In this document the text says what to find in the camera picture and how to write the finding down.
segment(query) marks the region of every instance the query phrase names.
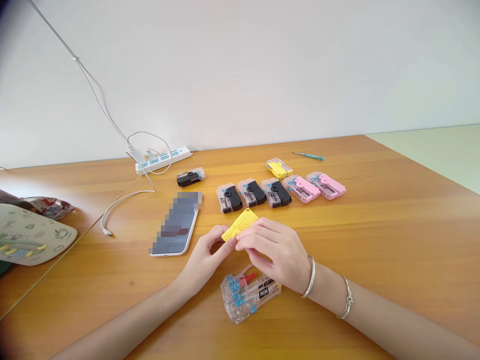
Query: light green floor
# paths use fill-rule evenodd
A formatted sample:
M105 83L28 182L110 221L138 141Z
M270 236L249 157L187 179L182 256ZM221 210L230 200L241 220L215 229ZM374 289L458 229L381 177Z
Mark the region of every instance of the light green floor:
M367 136L480 195L480 124Z

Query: yellow plastic case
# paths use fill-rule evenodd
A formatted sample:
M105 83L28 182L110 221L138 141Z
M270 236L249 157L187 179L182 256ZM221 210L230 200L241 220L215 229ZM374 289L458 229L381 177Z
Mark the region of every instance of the yellow plastic case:
M270 170L277 179L280 180L285 179L287 176L290 176L294 173L293 169L278 157L267 160L266 168Z
M252 223L257 220L259 217L254 214L249 208L245 209L240 216L235 220L235 222L230 226L230 228L225 231L221 236L223 241L236 237L243 230L247 229L252 225Z

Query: hand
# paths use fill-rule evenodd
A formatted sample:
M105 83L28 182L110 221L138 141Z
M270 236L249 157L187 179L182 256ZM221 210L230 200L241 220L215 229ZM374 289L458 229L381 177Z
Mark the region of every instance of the hand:
M297 293L307 290L312 266L295 230L262 217L236 238L236 249L246 250L251 263L262 273Z
M233 237L212 255L210 249L216 242L224 242L222 234L229 229L226 225L215 225L209 233L200 236L190 258L180 275L175 280L183 289L188 289L190 297L194 296L212 277L220 263L232 252L237 240Z

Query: yellow plastic piece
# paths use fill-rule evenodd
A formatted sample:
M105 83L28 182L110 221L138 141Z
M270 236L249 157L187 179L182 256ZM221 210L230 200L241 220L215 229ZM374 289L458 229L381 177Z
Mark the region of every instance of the yellow plastic piece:
M257 220L259 217L254 214L252 210L245 209L240 216L235 220L235 222L230 226L230 228L225 231L221 236L223 241L236 237L243 230L247 229L252 225L252 223Z
M15 254L17 251L18 251L18 249L13 248L13 249L11 249L10 251L7 251L7 252L5 253L5 255L13 255L13 254Z
M290 176L294 173L293 169L286 171L282 167L281 162L269 162L268 166L271 167L271 169L269 169L271 173L275 175L277 179L280 179L280 180L285 179L287 176Z

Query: power strip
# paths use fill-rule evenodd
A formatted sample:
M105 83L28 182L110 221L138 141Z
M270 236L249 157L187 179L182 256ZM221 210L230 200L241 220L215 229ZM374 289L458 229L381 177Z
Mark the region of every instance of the power strip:
M179 162L180 160L189 158L192 155L193 154L186 146L179 147L178 149L171 151L171 163L173 164ZM141 164L147 172L164 168L170 164L170 154L168 152L165 152L158 156L149 156L150 158L146 160L143 164ZM142 168L137 163L135 164L135 170L138 175L144 175Z

